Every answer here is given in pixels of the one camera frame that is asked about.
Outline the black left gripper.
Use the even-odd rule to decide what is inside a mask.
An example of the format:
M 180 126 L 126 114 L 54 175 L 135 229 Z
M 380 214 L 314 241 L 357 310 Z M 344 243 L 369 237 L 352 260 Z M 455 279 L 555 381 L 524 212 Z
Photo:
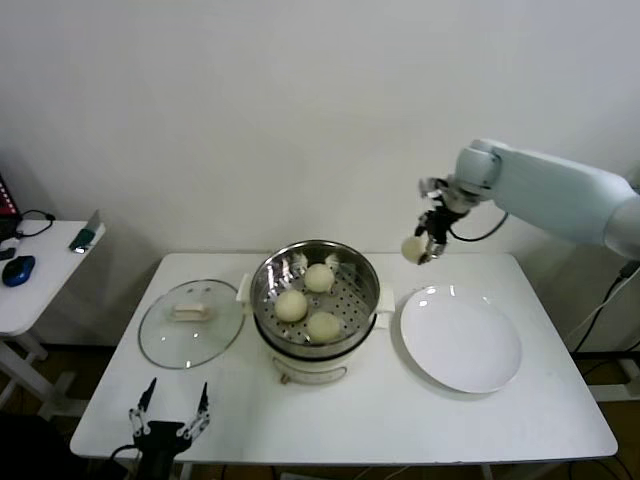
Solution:
M 148 420 L 157 378 L 143 391 L 134 408 L 129 410 L 133 442 L 141 454 L 136 479 L 165 480 L 171 475 L 175 457 L 187 449 L 187 440 L 196 440 L 210 423 L 208 383 L 202 388 L 195 416 L 182 422 Z

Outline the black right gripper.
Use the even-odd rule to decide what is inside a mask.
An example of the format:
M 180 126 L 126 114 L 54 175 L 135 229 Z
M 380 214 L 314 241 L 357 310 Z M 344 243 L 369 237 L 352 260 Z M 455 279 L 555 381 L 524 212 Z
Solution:
M 463 213 L 451 210 L 442 198 L 435 198 L 432 201 L 432 209 L 419 217 L 418 225 L 414 230 L 415 237 L 426 236 L 417 260 L 418 265 L 437 260 L 444 254 L 447 243 L 438 241 L 446 241 L 452 225 L 463 217 Z

